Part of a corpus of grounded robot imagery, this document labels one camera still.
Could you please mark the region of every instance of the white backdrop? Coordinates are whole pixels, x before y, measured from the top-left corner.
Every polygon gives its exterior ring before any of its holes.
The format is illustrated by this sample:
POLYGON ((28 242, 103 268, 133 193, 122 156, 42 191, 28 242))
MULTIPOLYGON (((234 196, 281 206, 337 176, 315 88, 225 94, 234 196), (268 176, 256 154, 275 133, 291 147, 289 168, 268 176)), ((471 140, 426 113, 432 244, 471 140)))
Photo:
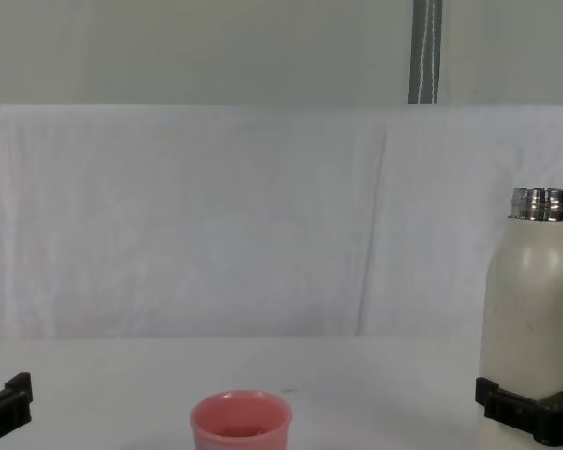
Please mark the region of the white backdrop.
POLYGON ((406 0, 0 0, 0 103, 401 105, 406 0))
POLYGON ((563 108, 0 107, 0 338, 462 335, 563 108))
POLYGON ((440 103, 563 104, 563 0, 445 0, 440 103))

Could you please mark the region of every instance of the white cloth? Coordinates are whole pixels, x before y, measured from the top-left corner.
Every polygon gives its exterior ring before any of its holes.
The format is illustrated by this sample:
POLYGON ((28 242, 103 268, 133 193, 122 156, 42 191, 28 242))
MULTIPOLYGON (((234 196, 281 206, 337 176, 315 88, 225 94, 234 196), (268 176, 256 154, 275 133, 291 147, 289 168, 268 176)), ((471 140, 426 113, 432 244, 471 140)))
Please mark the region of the white cloth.
POLYGON ((409 109, 387 127, 362 331, 478 334, 512 188, 563 188, 563 107, 409 109))
POLYGON ((0 107, 0 338, 354 334, 381 123, 0 107))
POLYGON ((563 107, 0 107, 0 338, 477 334, 519 185, 563 107))

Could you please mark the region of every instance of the pink cup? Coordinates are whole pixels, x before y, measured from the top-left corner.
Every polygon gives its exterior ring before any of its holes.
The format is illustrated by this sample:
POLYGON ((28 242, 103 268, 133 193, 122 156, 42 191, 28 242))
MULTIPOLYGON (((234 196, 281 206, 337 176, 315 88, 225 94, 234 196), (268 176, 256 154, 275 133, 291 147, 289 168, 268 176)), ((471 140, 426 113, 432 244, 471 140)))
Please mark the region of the pink cup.
POLYGON ((262 391, 209 397, 191 412, 196 450, 286 450, 290 406, 262 391))

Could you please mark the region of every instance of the black clamp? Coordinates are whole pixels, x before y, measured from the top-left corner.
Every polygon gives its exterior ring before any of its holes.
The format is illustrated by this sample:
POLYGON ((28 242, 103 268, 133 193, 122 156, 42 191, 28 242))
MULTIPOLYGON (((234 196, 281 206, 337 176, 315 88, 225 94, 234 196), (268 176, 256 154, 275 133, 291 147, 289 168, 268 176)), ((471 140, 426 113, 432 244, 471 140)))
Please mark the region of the black clamp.
POLYGON ((525 431, 542 445, 563 447, 563 392, 532 400, 478 378, 476 402, 485 408, 486 418, 525 431))
POLYGON ((0 438, 31 422, 29 403, 34 400, 29 373, 20 373, 4 387, 0 391, 0 438))

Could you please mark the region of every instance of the cup rim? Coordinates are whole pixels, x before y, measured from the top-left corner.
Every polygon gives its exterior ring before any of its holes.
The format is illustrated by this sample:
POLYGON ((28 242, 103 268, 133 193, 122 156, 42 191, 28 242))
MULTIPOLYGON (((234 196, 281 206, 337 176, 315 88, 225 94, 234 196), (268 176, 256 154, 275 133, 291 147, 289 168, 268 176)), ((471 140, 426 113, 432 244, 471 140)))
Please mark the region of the cup rim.
POLYGON ((260 391, 260 390, 239 389, 239 390, 219 392, 218 394, 204 398, 201 401, 199 401, 196 404, 196 406, 194 406, 192 408, 191 414, 190 414, 190 423, 191 423, 192 428, 194 429, 194 432, 200 434, 201 437, 206 438, 206 439, 208 439, 212 442, 216 442, 216 443, 254 443, 254 442, 258 442, 258 441, 267 439, 268 437, 270 437, 271 435, 273 435, 275 433, 280 432, 280 430, 282 430, 282 429, 288 428, 289 425, 290 425, 290 422, 292 422, 292 408, 290 408, 290 405, 288 404, 288 402, 285 401, 283 398, 276 396, 275 394, 271 394, 270 392, 260 391), (217 398, 224 398, 224 397, 228 397, 228 396, 233 396, 233 397, 236 397, 236 398, 238 398, 238 397, 240 397, 240 398, 257 398, 257 397, 260 397, 260 398, 266 398, 267 400, 272 400, 273 402, 277 403, 278 406, 280 406, 283 409, 283 411, 285 412, 286 418, 283 421, 283 423, 281 423, 281 425, 271 429, 267 433, 257 434, 256 436, 243 436, 243 437, 221 436, 219 434, 215 434, 215 433, 211 433, 210 431, 206 431, 202 427, 198 426, 198 424, 196 424, 196 414, 197 414, 198 409, 201 406, 203 406, 205 403, 207 403, 210 400, 214 400, 214 399, 217 399, 217 398))

